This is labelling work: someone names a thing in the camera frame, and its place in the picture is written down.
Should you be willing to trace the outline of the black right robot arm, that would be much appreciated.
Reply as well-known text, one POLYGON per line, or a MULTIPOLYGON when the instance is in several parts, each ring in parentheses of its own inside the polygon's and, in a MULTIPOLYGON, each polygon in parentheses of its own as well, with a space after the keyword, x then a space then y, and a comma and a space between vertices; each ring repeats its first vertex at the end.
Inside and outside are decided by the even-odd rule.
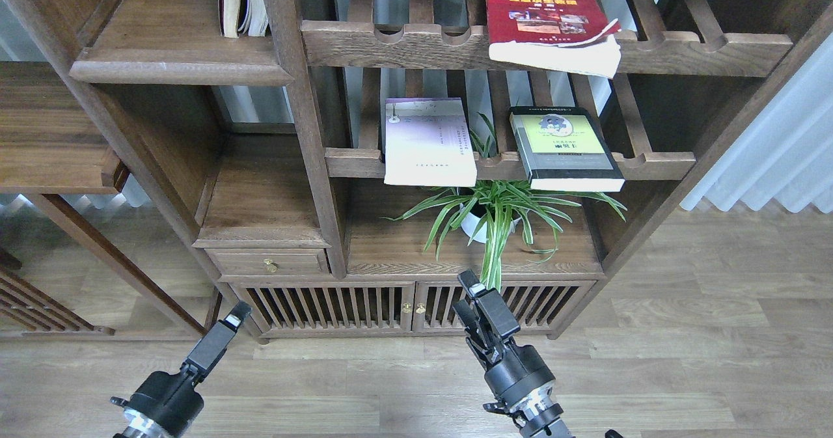
POLYGON ((562 408, 551 399, 554 375, 534 346, 515 343, 520 325, 502 296, 470 270, 457 278, 473 304, 458 301, 453 308, 496 399, 483 405, 485 411, 511 417, 524 437, 571 437, 562 408))

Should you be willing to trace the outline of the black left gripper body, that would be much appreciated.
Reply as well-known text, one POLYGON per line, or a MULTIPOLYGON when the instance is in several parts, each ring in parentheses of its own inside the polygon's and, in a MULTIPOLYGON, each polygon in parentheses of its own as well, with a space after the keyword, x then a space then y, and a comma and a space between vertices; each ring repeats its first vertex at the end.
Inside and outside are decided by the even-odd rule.
POLYGON ((204 406, 195 387, 193 374, 185 365, 176 375, 154 372, 125 400, 111 397, 111 403, 123 408, 128 425, 117 436, 182 436, 204 406))

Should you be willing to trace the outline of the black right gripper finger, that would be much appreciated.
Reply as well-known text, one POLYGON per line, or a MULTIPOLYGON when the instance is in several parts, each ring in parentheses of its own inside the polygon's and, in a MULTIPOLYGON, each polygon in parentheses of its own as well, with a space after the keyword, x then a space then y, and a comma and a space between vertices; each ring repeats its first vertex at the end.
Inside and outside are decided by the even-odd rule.
POLYGON ((456 301, 452 307, 466 328, 467 345, 483 368, 491 368, 498 361, 497 341, 491 325, 482 314, 479 304, 471 308, 467 301, 456 301))
POLYGON ((475 301, 479 304, 498 344, 520 331, 517 319, 497 290, 487 289, 471 270, 462 272, 457 279, 468 295, 470 307, 475 307, 475 301))

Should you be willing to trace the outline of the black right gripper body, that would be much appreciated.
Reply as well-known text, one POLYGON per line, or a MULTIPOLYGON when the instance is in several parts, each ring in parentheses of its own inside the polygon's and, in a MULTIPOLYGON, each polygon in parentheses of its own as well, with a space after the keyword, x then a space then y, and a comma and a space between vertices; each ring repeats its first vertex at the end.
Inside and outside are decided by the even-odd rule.
POLYGON ((534 346, 510 340, 485 349, 483 367, 496 399, 483 405, 485 411, 524 419, 558 417, 558 405, 551 399, 554 375, 534 346))

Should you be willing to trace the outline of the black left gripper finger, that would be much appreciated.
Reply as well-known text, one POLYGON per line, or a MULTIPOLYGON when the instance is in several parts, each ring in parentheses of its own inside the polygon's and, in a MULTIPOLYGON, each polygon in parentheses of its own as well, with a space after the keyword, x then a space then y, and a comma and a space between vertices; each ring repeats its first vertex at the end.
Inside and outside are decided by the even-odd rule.
POLYGON ((197 342, 185 358, 185 372, 193 374, 194 381, 205 380, 251 313, 252 307, 244 301, 239 301, 225 318, 214 323, 208 334, 197 342))

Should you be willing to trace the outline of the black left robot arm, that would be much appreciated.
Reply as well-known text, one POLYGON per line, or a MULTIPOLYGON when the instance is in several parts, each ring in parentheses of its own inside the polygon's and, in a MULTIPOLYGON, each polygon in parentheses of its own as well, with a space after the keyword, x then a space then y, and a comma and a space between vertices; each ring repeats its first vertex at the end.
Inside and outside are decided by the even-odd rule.
POLYGON ((252 307, 239 301, 218 320, 190 351, 178 373, 154 372, 125 400, 111 402, 123 408, 127 428, 115 437, 181 437, 202 411, 204 400, 195 387, 206 379, 226 347, 250 316, 252 307))

